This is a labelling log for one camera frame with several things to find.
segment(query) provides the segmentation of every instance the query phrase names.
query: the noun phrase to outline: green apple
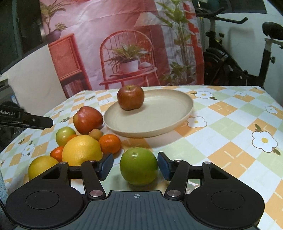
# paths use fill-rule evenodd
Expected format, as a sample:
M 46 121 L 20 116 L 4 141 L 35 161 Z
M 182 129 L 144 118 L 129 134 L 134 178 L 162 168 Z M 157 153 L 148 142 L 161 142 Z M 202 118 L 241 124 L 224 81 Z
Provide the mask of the green apple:
M 158 163 L 154 154 L 141 147 L 128 149 L 121 157 L 122 177 L 132 185 L 144 186 L 154 181 L 158 174 Z
M 73 130 L 71 127 L 63 127 L 59 129 L 56 133 L 56 142 L 59 146 L 65 146 L 68 142 L 69 136 L 76 134 L 75 130 Z

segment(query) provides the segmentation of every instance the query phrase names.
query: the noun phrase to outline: red chair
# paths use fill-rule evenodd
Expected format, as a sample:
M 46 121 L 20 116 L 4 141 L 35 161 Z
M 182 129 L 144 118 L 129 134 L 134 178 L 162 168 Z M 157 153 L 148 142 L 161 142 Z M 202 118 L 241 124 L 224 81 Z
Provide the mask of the red chair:
M 140 48 L 145 49 L 149 52 L 144 57 L 140 59 L 140 62 L 148 62 L 151 64 L 150 68 L 147 68 L 145 72 L 140 73 L 137 72 L 136 75 L 133 76 L 119 76 L 119 65 L 114 65 L 114 63 L 108 64 L 105 62 L 106 60 L 112 58 L 114 56 L 112 49 L 120 48 L 121 43 L 123 44 L 130 44 L 130 45 L 137 45 Z M 101 68 L 102 68 L 102 75 L 103 75 L 103 82 L 99 85 L 105 85 L 105 89 L 109 89 L 110 84 L 114 83 L 121 83 L 122 86 L 125 85 L 125 81 L 133 80 L 142 78 L 143 82 L 149 86 L 148 82 L 148 75 L 154 74 L 154 77 L 157 81 L 157 85 L 160 86 L 159 78 L 157 76 L 157 68 L 156 68 L 156 61 L 155 61 L 155 54 L 153 45 L 150 39 L 143 33 L 136 31 L 136 30 L 120 30 L 111 35 L 109 35 L 101 44 L 100 46 L 100 61 L 101 61 Z M 106 66 L 111 66 L 111 69 L 108 71 L 105 69 Z

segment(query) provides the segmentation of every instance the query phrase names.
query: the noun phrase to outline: beige plate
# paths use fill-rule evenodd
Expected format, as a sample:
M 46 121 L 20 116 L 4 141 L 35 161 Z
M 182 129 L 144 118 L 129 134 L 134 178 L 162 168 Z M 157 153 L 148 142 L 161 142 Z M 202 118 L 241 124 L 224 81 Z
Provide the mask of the beige plate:
M 188 119 L 194 101 L 177 90 L 148 90 L 141 108 L 125 111 L 118 102 L 104 113 L 105 125 L 124 137 L 146 138 L 172 131 Z

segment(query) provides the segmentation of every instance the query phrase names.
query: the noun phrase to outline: floral tablecloth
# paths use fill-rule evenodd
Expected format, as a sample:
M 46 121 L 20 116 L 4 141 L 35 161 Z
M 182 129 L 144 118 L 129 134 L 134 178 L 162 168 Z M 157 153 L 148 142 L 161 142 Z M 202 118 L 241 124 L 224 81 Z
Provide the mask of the floral tablecloth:
M 194 100 L 190 118 L 174 131 L 157 137 L 131 139 L 120 137 L 122 149 L 115 155 L 114 166 L 102 185 L 110 190 L 154 189 L 165 191 L 168 182 L 158 180 L 144 188 L 128 185 L 119 171 L 121 155 L 133 146 L 154 152 L 164 151 L 171 159 L 182 159 L 191 165 L 211 161 L 240 179 L 265 201 L 261 230 L 283 229 L 283 108 L 259 87 L 165 86 L 150 89 L 173 89 L 189 94 Z M 10 194 L 28 181 L 31 161 L 49 155 L 57 147 L 56 131 L 64 126 L 74 128 L 72 117 L 82 106 L 104 113 L 116 100 L 118 90 L 83 91 L 46 114 L 52 117 L 50 129 L 27 129 L 0 154 L 1 172 Z M 106 127 L 104 134 L 111 133 Z M 72 186 L 84 193 L 82 181 Z M 191 180 L 187 192 L 198 186 Z

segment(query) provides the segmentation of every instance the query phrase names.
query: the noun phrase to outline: black bike seat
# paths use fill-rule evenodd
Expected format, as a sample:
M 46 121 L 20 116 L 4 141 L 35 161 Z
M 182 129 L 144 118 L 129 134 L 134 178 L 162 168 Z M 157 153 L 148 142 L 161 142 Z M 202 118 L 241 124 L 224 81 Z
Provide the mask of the black bike seat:
M 275 22 L 263 23 L 262 31 L 272 39 L 283 40 L 283 27 Z

